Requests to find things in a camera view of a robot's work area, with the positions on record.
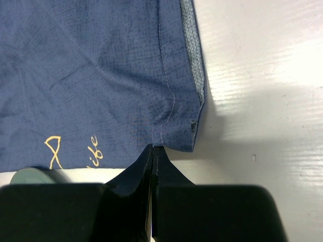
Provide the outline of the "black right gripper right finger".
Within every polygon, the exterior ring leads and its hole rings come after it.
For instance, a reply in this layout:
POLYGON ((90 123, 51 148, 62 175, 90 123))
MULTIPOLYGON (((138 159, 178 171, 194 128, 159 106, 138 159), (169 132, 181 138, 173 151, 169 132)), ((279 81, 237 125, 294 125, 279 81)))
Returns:
POLYGON ((153 150, 152 237, 156 241, 287 241, 271 194, 254 185, 196 185, 153 150))

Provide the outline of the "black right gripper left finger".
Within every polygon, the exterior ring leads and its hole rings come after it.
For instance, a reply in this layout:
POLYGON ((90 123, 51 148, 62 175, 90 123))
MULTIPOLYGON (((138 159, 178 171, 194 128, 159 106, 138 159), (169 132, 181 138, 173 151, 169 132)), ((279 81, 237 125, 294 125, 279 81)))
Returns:
POLYGON ((149 241, 153 147, 105 184, 1 188, 1 241, 149 241))

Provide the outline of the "green ceramic plate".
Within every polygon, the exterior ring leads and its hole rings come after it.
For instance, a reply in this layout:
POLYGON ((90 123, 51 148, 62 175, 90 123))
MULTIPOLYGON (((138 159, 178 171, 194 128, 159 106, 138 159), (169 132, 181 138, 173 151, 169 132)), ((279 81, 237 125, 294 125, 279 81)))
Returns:
POLYGON ((44 169, 29 167, 17 171, 11 178, 11 185, 55 184, 55 180, 44 169))

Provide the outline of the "blue cloth placemat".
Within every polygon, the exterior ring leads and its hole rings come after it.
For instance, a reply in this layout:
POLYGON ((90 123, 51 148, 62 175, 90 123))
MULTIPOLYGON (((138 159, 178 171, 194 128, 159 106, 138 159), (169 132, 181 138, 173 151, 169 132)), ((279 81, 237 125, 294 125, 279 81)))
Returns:
POLYGON ((1 1, 1 171, 192 152, 204 84, 192 1, 1 1))

